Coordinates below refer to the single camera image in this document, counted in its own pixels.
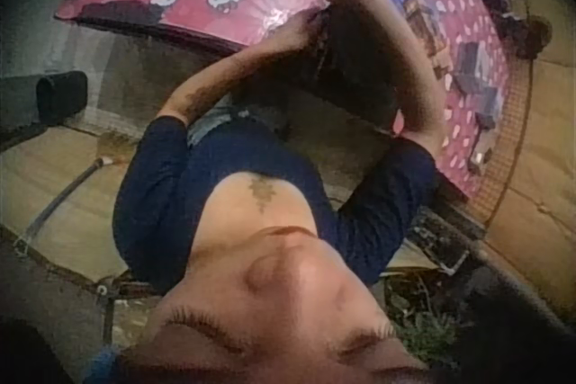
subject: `long sleeve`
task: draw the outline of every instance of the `long sleeve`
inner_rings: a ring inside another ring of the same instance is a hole
[[[396,138],[340,209],[337,250],[365,284],[378,281],[435,186],[434,158],[413,141]]]
[[[159,228],[169,219],[187,155],[184,124],[160,117],[146,129],[122,181],[112,229],[120,255],[140,280],[148,281],[157,268],[173,263],[172,255],[177,256]]]

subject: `nose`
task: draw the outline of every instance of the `nose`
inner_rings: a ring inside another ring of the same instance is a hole
[[[255,260],[246,275],[248,287],[261,295],[294,298],[324,291],[335,282],[334,270],[313,240],[302,236],[278,239],[278,247]]]

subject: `closed eye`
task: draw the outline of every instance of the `closed eye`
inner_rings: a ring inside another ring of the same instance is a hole
[[[177,309],[166,325],[190,327],[233,355],[243,356],[251,347],[248,341],[232,336],[213,317],[204,313]]]
[[[349,362],[360,354],[375,348],[378,344],[394,337],[393,327],[359,331],[351,334],[337,349],[337,357],[342,362]]]

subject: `table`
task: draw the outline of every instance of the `table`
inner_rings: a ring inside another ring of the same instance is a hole
[[[508,66],[490,14],[482,0],[427,0],[438,15],[441,33],[455,62],[459,46],[478,41],[490,64],[489,85],[508,93]],[[193,40],[211,48],[238,49],[262,40],[292,13],[325,0],[64,0],[57,18],[104,29]],[[469,172],[468,158],[480,132],[475,102],[463,94],[449,71],[440,76],[447,92],[449,126],[437,166],[465,196],[473,196],[481,177]],[[401,117],[394,129],[401,128]]]

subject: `tattoo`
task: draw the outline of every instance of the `tattoo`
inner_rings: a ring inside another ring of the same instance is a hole
[[[248,75],[248,68],[246,67],[244,62],[241,62],[239,59],[235,58],[234,56],[230,56],[228,58],[230,62],[236,65],[236,67],[240,70],[240,76],[247,76]]]
[[[230,89],[239,85],[240,81],[239,78],[223,77],[220,82],[214,85],[200,87],[193,94],[187,94],[185,97],[185,116],[190,121],[195,121],[210,110]]]
[[[250,189],[252,190],[252,195],[256,198],[256,205],[260,213],[264,213],[266,205],[269,204],[276,195],[276,191],[272,185],[272,178],[261,174],[254,174]]]

